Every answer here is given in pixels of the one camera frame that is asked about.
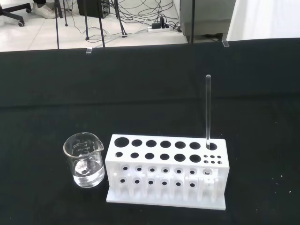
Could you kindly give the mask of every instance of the white wall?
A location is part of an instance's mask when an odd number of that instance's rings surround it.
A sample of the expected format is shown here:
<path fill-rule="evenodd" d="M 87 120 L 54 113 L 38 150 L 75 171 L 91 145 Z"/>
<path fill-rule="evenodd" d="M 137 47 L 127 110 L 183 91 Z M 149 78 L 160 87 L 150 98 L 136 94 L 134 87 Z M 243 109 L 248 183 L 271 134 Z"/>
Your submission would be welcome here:
<path fill-rule="evenodd" d="M 228 41 L 300 38 L 300 0 L 237 0 Z"/>
<path fill-rule="evenodd" d="M 173 0 L 178 16 L 180 16 L 180 0 Z"/>

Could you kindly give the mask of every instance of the black table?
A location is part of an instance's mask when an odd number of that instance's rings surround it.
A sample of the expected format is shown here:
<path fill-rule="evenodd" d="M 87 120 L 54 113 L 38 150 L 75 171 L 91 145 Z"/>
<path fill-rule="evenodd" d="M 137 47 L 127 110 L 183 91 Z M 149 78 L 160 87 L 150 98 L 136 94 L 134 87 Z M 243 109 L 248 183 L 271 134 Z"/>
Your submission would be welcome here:
<path fill-rule="evenodd" d="M 296 223 L 299 50 L 285 39 L 1 53 L 0 224 Z M 207 74 L 212 138 L 226 139 L 230 163 L 226 211 L 106 203 L 106 177 L 74 184 L 62 145 L 75 133 L 106 150 L 112 134 L 204 137 Z"/>

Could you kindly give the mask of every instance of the sneaker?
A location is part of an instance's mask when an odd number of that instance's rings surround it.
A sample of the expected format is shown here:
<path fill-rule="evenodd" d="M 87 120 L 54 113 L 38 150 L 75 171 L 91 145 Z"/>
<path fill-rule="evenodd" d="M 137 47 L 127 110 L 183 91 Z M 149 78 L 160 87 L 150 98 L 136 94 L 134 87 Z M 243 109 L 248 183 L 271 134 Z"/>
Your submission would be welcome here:
<path fill-rule="evenodd" d="M 41 8 L 38 7 L 37 3 L 33 3 L 33 12 L 37 15 L 44 17 L 45 19 L 54 19 L 55 12 L 51 10 L 47 5 L 43 5 Z"/>
<path fill-rule="evenodd" d="M 46 2 L 46 5 L 51 9 L 51 10 L 54 10 L 55 7 L 54 7 L 54 2 Z"/>

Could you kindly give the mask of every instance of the water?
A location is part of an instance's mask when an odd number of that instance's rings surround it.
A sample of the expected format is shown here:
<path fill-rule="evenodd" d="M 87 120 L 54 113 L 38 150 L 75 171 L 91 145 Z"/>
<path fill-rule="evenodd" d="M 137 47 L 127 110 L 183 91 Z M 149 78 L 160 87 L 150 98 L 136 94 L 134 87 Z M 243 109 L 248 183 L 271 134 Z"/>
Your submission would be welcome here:
<path fill-rule="evenodd" d="M 83 188 L 91 188 L 98 185 L 104 178 L 104 167 L 96 156 L 74 161 L 74 180 Z"/>

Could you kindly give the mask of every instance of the chair wheel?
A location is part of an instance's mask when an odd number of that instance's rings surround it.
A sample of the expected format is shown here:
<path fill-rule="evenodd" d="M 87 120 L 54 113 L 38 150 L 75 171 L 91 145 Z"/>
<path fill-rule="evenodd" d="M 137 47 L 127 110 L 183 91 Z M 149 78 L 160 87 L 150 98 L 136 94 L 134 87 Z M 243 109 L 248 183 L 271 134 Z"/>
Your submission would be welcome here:
<path fill-rule="evenodd" d="M 25 25 L 25 23 L 22 22 L 22 21 L 20 21 L 20 22 L 18 22 L 18 25 L 19 25 L 20 27 L 23 27 L 23 26 Z"/>

